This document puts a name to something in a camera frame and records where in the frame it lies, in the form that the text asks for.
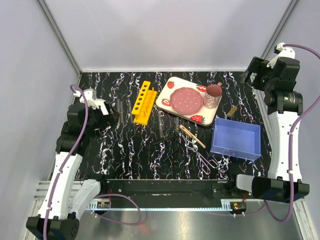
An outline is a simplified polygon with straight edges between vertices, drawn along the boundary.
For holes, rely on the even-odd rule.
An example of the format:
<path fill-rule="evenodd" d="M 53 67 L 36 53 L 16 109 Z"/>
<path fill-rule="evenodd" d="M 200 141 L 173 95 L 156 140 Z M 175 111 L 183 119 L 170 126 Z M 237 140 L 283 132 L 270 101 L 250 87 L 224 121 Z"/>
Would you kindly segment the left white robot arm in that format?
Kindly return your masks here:
<path fill-rule="evenodd" d="M 46 196 L 37 215 L 26 221 L 26 228 L 39 240 L 74 240 L 80 219 L 94 197 L 103 198 L 108 193 L 103 176 L 93 173 L 71 195 L 90 140 L 118 123 L 119 113 L 108 102 L 98 99 L 97 103 L 76 102 L 68 108 L 67 120 L 56 141 L 55 167 Z"/>

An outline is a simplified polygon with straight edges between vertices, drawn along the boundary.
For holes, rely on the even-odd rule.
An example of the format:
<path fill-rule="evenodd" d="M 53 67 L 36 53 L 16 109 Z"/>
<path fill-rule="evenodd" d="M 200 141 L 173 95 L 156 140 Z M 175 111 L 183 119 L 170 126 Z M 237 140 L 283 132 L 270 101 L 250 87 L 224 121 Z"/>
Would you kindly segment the pink patterned mug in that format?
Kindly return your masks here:
<path fill-rule="evenodd" d="M 223 94 L 222 85 L 221 82 L 218 82 L 217 84 L 211 84 L 207 87 L 203 97 L 203 105 L 206 108 L 214 109 L 219 105 Z"/>

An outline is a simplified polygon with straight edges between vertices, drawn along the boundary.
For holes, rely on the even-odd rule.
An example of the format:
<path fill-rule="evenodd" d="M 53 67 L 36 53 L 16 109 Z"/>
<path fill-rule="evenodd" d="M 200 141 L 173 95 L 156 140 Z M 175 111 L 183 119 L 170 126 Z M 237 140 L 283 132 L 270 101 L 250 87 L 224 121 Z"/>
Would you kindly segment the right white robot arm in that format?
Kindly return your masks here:
<path fill-rule="evenodd" d="M 296 92 L 296 77 L 300 62 L 290 57 L 279 57 L 275 64 L 254 57 L 242 74 L 242 82 L 265 94 L 264 103 L 271 125 L 271 161 L 267 177 L 239 174 L 227 185 L 228 195 L 239 198 L 249 192 L 255 199 L 289 203 L 304 198 L 310 186 L 303 183 L 299 168 L 298 140 L 293 134 L 299 132 L 294 122 L 303 113 L 303 96 Z"/>

